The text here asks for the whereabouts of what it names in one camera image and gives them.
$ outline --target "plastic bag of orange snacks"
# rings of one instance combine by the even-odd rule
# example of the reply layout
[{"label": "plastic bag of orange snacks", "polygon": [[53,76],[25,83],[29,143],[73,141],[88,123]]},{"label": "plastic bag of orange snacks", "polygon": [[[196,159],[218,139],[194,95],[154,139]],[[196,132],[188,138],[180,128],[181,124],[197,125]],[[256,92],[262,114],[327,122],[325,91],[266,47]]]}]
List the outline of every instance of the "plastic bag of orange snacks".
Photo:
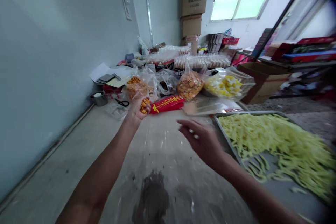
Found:
[{"label": "plastic bag of orange snacks", "polygon": [[177,84],[177,91],[180,96],[187,102],[190,102],[201,91],[203,85],[202,74],[191,70],[186,62],[185,72]]},{"label": "plastic bag of orange snacks", "polygon": [[149,87],[147,83],[141,81],[137,76],[133,76],[126,84],[128,98],[138,100],[143,96],[148,96]]}]

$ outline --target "red packaging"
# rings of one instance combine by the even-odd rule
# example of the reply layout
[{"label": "red packaging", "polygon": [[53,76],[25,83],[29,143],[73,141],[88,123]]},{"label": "red packaging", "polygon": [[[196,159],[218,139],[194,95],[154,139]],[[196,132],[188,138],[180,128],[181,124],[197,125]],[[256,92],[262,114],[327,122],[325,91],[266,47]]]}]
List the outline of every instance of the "red packaging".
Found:
[{"label": "red packaging", "polygon": [[183,102],[185,102],[185,99],[181,98],[181,96],[169,96],[163,100],[152,103],[150,114],[180,109],[183,107]]}]

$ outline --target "orange snack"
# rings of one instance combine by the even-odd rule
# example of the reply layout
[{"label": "orange snack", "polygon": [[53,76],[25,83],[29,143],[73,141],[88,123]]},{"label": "orange snack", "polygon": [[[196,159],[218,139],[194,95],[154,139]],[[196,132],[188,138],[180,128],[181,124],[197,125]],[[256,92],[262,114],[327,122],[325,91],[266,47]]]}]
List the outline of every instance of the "orange snack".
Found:
[{"label": "orange snack", "polygon": [[191,101],[202,89],[204,81],[197,72],[186,72],[181,76],[177,91],[186,101]]},{"label": "orange snack", "polygon": [[145,98],[142,100],[142,104],[140,106],[140,111],[142,114],[147,114],[147,111],[145,110],[145,107],[147,104],[150,104],[151,101],[148,98]]},{"label": "orange snack", "polygon": [[137,100],[142,96],[148,95],[148,85],[138,77],[133,76],[126,85],[128,97],[130,100]]},{"label": "orange snack", "polygon": [[130,80],[127,82],[127,84],[134,84],[134,83],[139,83],[139,82],[141,82],[141,80],[140,80],[138,77],[133,76],[132,79],[130,79]]}]

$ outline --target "scissors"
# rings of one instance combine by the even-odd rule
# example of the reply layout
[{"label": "scissors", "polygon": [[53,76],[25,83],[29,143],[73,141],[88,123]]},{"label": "scissors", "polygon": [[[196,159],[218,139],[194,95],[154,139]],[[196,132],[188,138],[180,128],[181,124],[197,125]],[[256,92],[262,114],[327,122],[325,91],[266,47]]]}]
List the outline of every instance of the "scissors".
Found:
[{"label": "scissors", "polygon": [[117,103],[119,103],[121,106],[124,106],[124,107],[127,107],[130,104],[130,102],[128,102],[128,101],[119,101],[117,99],[116,99],[116,101],[117,101]]}]

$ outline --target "plastic tray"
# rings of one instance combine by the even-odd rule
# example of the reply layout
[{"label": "plastic tray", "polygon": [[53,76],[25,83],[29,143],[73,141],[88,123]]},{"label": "plastic tray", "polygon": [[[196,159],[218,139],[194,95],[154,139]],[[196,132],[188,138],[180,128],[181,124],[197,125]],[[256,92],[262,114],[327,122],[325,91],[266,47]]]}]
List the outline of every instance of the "plastic tray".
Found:
[{"label": "plastic tray", "polygon": [[[220,113],[214,116],[215,121],[220,128],[229,149],[226,150],[229,154],[231,154],[236,161],[242,166],[242,160],[239,157],[236,148],[234,148],[231,144],[230,138],[225,134],[218,118],[223,116],[230,116],[233,114],[251,114],[255,116],[265,115],[265,114],[278,114],[282,117],[288,118],[285,114],[278,112],[278,111],[255,111],[255,112],[237,112],[237,113]],[[295,123],[300,126],[300,124],[296,123],[292,119],[289,118],[289,122]],[[278,158],[272,156],[268,152],[261,153],[264,158],[269,162],[270,169],[267,171],[267,174],[272,173],[278,169],[277,160]],[[312,192],[307,190],[306,188],[302,188],[294,181],[287,182],[287,181],[276,181],[276,180],[267,180],[266,183],[262,184],[268,191],[270,191],[275,197],[277,197],[282,203],[284,203],[288,208],[292,209],[293,211],[307,217],[308,219],[318,223],[320,222],[327,211],[327,206],[322,203],[322,201]],[[299,187],[302,188],[307,192],[307,194],[301,193],[292,193],[290,188],[291,187]]]}]

